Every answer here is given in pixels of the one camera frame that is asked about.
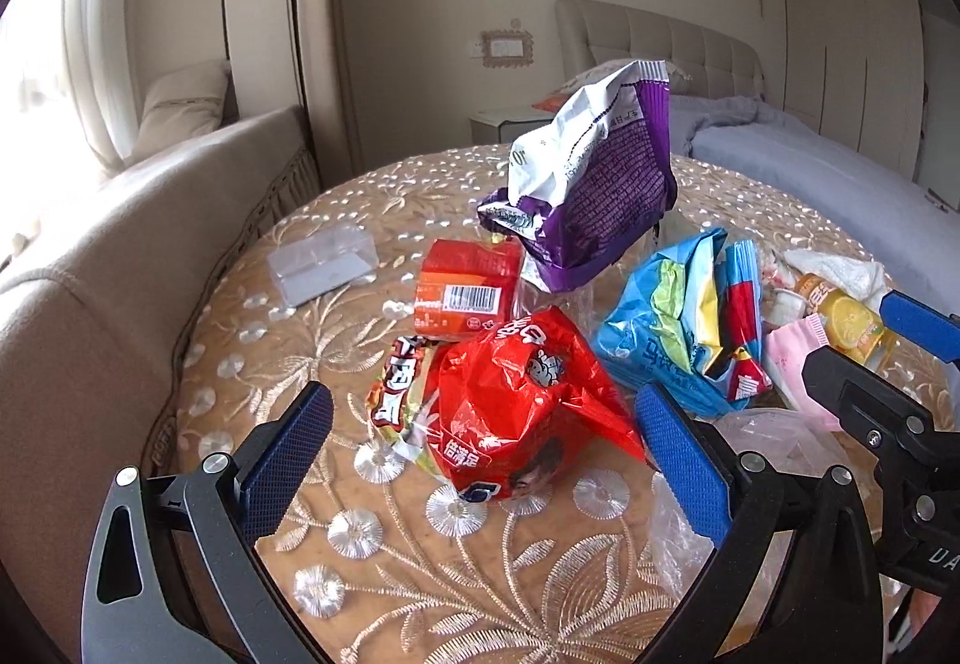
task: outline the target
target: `round table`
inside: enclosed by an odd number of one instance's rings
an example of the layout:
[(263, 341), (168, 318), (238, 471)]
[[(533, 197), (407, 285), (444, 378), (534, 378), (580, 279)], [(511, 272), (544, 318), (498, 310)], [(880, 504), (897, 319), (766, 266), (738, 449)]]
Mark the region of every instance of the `round table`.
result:
[[(320, 646), (344, 664), (631, 661), (674, 606), (645, 547), (652, 475), (626, 453), (594, 440), (541, 499), (545, 509), (489, 504), (479, 530), (448, 537), (425, 515), (443, 490), (417, 467), (392, 463), (368, 425), (364, 399), (385, 349), (413, 332), (422, 258), (436, 238), (479, 237), (476, 205), (506, 184), (508, 151), (413, 157), (281, 220), (217, 285), (184, 362), (184, 471), (280, 416), (309, 379), (332, 391), (333, 432), (280, 530), (256, 547)], [(869, 259), (832, 222), (771, 187), (683, 157), (673, 157), (673, 169), (677, 210), (695, 226)], [(336, 222), (373, 234), (379, 270), (285, 309), (267, 254)], [(594, 280), (601, 313), (616, 303), (632, 262), (627, 256)], [(882, 373), (933, 410), (940, 427), (952, 426), (943, 372), (930, 355), (901, 340)], [(844, 447), (869, 462), (850, 439)], [(626, 509), (578, 506), (585, 477), (629, 496)]]

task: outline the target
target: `cartoon character print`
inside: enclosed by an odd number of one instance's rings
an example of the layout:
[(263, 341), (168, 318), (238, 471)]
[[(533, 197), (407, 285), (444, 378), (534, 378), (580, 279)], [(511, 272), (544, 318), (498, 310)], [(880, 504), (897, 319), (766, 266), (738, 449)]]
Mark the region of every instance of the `cartoon character print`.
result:
[(558, 355), (548, 355), (538, 349), (527, 362), (527, 376), (541, 387), (550, 387), (563, 376), (563, 362)]

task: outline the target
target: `orange box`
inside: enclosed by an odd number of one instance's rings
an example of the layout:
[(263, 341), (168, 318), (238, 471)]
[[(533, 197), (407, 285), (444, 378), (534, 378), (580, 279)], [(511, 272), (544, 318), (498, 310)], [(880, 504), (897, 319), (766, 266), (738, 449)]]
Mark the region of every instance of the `orange box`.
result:
[(457, 340), (510, 322), (522, 261), (515, 239), (433, 242), (416, 281), (416, 332)]

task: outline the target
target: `snack wrapper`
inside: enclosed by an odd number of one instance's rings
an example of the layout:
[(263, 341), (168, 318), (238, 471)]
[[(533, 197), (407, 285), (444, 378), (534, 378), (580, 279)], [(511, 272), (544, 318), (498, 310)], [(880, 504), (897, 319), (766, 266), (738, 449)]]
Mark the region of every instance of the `snack wrapper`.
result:
[(673, 207), (666, 65), (634, 61), (577, 90), (550, 125), (510, 150), (507, 186), (481, 224), (516, 235), (540, 289), (585, 285)]
[(770, 373), (789, 408), (818, 421), (824, 429), (838, 432), (842, 430), (840, 420), (809, 397), (803, 382), (806, 357), (828, 344), (821, 317), (811, 314), (767, 334), (763, 340), (763, 368)]
[(711, 229), (630, 275), (593, 341), (613, 379), (634, 389), (662, 382), (703, 417), (744, 408), (771, 387), (760, 365), (757, 251), (747, 239), (722, 253), (726, 239)]
[(514, 315), (522, 258), (515, 239), (433, 242), (416, 280), (416, 332), (456, 340), (506, 323)]
[(367, 407), (464, 501), (536, 493), (594, 435), (643, 458), (616, 386), (555, 306), (458, 344), (398, 339)]

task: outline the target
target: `sunlight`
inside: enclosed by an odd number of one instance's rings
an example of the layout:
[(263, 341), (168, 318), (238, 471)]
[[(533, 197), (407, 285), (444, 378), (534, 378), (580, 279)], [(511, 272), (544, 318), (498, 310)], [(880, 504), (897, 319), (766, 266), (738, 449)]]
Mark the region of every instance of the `sunlight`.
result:
[(70, 95), (64, 0), (11, 0), (0, 17), (0, 258), (44, 213), (102, 181)]

